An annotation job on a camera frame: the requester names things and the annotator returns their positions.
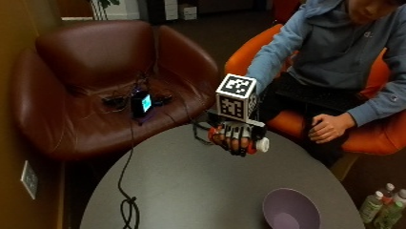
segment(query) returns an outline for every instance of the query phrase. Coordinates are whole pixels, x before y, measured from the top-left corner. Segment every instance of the person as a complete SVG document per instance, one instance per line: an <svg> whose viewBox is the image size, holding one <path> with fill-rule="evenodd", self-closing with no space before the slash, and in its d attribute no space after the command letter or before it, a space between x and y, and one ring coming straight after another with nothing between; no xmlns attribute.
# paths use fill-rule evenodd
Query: person
<svg viewBox="0 0 406 229"><path fill-rule="evenodd" d="M305 149L328 167L343 156L347 131L406 108L405 3L406 0L308 0L249 66L247 76L257 79L260 121L272 119L284 109L303 112ZM304 109L301 102L276 95L283 77L305 85L360 92L385 48L391 82L369 101L345 113L315 106ZM293 65L276 78L296 51ZM248 143L229 135L216 136L217 144L225 141L233 151Z"/></svg>

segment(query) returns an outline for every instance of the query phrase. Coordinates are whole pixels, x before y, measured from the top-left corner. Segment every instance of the bottle cap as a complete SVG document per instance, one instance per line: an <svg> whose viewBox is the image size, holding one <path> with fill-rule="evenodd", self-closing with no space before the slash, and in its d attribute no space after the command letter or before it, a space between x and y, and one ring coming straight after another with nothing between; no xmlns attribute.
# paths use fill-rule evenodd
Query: bottle cap
<svg viewBox="0 0 406 229"><path fill-rule="evenodd" d="M403 198L406 198L406 189L401 189L399 191L399 195L403 197Z"/></svg>
<svg viewBox="0 0 406 229"><path fill-rule="evenodd" d="M381 191L377 191L376 192L376 198L381 199L384 197L384 194Z"/></svg>
<svg viewBox="0 0 406 229"><path fill-rule="evenodd" d="M387 189L392 191L392 190L395 189L395 185L391 184L391 183L388 183L388 184L387 184Z"/></svg>
<svg viewBox="0 0 406 229"><path fill-rule="evenodd" d="M260 141L257 141L256 148L260 152L265 153L269 149L269 139L264 137Z"/></svg>
<svg viewBox="0 0 406 229"><path fill-rule="evenodd" d="M397 201L397 202L395 203L395 205L396 205L396 207L399 207L399 208L403 208L403 207L404 207L404 203L403 203L401 201Z"/></svg>

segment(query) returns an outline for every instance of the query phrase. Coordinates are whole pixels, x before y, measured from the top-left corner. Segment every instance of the device screen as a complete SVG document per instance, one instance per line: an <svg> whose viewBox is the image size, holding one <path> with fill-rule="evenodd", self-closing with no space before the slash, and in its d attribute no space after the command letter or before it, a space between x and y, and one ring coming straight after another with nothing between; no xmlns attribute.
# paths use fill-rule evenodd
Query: device screen
<svg viewBox="0 0 406 229"><path fill-rule="evenodd" d="M147 112L151 108L152 102L151 102L151 96L146 96L146 98L143 99L143 109L144 112Z"/></svg>

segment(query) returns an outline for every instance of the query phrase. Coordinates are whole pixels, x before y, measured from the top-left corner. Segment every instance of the round gray table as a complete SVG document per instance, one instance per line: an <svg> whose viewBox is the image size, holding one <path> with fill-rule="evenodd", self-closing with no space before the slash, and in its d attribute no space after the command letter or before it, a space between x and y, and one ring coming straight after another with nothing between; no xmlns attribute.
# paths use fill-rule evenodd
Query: round gray table
<svg viewBox="0 0 406 229"><path fill-rule="evenodd" d="M138 145L122 187L138 198L140 228L271 228L261 204L267 194L283 187L311 198L321 214L323 229L365 228L353 200L331 171L291 140L271 132L267 136L268 153L247 157L232 156L220 146L204 145L194 137L192 125ZM128 156L95 189L82 229L124 226L119 180Z"/></svg>

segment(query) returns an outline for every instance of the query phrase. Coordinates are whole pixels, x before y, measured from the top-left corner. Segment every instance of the purple bowl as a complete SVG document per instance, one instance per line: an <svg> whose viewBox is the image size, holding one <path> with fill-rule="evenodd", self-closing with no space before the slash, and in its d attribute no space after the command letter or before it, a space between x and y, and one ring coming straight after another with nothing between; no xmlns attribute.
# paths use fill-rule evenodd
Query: purple bowl
<svg viewBox="0 0 406 229"><path fill-rule="evenodd" d="M267 195L263 211L273 229L319 229L320 214L311 199L293 189L277 189Z"/></svg>

